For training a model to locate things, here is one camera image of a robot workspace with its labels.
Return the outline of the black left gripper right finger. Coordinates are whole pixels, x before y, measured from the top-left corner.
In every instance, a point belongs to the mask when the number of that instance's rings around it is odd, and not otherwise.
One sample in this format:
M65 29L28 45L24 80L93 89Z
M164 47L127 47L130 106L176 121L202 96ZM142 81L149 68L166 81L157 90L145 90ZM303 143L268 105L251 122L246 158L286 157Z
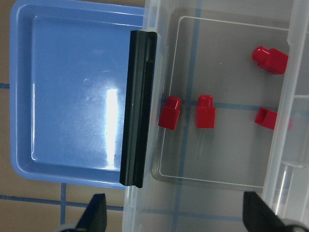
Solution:
M248 232L288 232L288 227L273 213L256 192L243 194L243 224Z

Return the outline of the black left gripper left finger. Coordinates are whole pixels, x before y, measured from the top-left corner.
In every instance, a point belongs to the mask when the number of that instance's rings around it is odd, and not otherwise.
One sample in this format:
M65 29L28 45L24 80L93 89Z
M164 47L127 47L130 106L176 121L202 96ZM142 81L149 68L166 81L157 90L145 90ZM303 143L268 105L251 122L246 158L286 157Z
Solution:
M104 193L93 195L75 230L77 232L106 231L106 197Z

